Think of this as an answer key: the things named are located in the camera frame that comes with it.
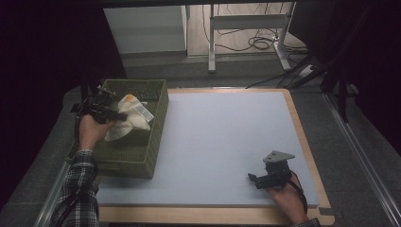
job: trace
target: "white board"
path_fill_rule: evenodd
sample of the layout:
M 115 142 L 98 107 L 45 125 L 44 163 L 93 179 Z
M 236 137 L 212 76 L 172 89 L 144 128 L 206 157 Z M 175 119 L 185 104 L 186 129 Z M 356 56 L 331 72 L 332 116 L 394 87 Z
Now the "white board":
M 281 92 L 169 94 L 153 179 L 104 177 L 99 204 L 254 207 L 274 204 L 248 173 L 267 175 L 273 150 L 288 160 L 308 204 L 319 205 L 288 105 Z

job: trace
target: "plaid shirt sleeve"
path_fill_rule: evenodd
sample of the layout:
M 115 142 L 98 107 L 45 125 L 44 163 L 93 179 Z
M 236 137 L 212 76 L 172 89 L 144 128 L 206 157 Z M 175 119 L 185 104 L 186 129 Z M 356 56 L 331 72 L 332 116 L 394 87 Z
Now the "plaid shirt sleeve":
M 321 227 L 321 224 L 317 218 L 313 218 L 307 222 L 291 225 L 290 227 Z
M 50 226 L 99 226 L 96 175 L 94 152 L 79 150 L 62 185 Z

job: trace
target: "crate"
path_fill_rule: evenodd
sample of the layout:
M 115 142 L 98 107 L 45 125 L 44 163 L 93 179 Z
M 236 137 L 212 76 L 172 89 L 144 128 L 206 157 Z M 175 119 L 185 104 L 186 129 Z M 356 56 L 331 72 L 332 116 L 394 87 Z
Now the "crate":
M 145 107 L 154 115 L 154 118 L 149 122 L 150 131 L 132 130 L 118 140 L 102 141 L 96 145 L 95 154 L 99 175 L 152 178 L 168 106 L 166 81 L 162 79 L 107 79 L 103 88 L 115 92 L 117 100 L 132 94 L 140 101 L 146 101 L 148 104 Z M 77 150 L 77 145 L 73 145 L 67 155 L 67 162 L 71 163 Z

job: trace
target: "hand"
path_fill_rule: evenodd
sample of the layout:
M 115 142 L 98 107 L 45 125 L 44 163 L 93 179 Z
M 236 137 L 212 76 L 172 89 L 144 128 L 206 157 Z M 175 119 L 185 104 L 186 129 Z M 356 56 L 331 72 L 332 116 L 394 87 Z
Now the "hand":
M 298 179 L 292 174 L 291 180 L 299 185 Z M 287 215 L 292 224 L 299 224 L 309 220 L 304 211 L 304 205 L 294 187 L 288 183 L 282 189 L 267 188 L 277 206 Z
M 95 148 L 97 142 L 101 141 L 116 121 L 109 121 L 105 124 L 97 123 L 91 115 L 84 115 L 79 124 L 79 149 Z

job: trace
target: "white cloth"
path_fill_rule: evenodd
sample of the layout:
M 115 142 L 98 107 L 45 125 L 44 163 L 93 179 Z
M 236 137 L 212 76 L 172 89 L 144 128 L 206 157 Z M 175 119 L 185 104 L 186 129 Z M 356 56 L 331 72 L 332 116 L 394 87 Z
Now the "white cloth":
M 114 127 L 107 131 L 105 141 L 114 141 L 130 133 L 131 130 L 150 130 L 150 125 L 144 116 L 139 114 L 135 105 L 142 105 L 138 98 L 133 95 L 126 95 L 118 102 L 118 112 L 127 114 L 126 121 L 118 121 Z

